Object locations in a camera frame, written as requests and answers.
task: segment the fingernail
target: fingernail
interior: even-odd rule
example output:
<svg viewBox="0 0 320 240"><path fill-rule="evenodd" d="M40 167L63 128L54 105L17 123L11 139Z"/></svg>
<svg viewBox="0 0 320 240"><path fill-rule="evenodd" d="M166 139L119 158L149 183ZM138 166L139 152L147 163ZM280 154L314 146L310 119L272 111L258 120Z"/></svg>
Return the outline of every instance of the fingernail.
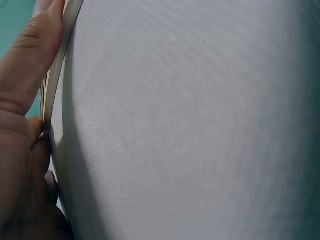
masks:
<svg viewBox="0 0 320 240"><path fill-rule="evenodd" d="M53 0L37 0L33 9L32 17L36 17L46 11L52 4Z"/></svg>

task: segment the textured fabric surface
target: textured fabric surface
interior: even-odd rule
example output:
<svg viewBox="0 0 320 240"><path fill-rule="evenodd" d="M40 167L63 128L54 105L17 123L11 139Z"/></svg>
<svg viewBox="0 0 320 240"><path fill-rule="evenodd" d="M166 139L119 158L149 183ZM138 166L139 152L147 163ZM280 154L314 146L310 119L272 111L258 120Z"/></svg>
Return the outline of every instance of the textured fabric surface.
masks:
<svg viewBox="0 0 320 240"><path fill-rule="evenodd" d="M53 112L78 239L318 240L305 0L87 0Z"/></svg>

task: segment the hand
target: hand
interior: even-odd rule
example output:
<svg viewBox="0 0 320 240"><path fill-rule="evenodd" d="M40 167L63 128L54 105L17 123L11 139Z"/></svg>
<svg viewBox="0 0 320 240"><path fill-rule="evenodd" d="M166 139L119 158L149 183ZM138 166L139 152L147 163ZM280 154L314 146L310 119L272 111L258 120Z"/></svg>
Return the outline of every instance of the hand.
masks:
<svg viewBox="0 0 320 240"><path fill-rule="evenodd" d="M60 48L65 0L38 0L34 17L0 61L0 240L73 239L57 208L48 138L26 119Z"/></svg>

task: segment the green wall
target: green wall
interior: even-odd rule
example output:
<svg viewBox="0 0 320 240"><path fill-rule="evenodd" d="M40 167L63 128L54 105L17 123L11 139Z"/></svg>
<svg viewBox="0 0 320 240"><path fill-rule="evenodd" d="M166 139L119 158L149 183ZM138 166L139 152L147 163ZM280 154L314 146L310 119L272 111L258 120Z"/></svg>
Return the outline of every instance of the green wall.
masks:
<svg viewBox="0 0 320 240"><path fill-rule="evenodd" d="M32 17L36 0L0 0L0 58L14 43ZM37 96L27 117L39 116L40 98Z"/></svg>

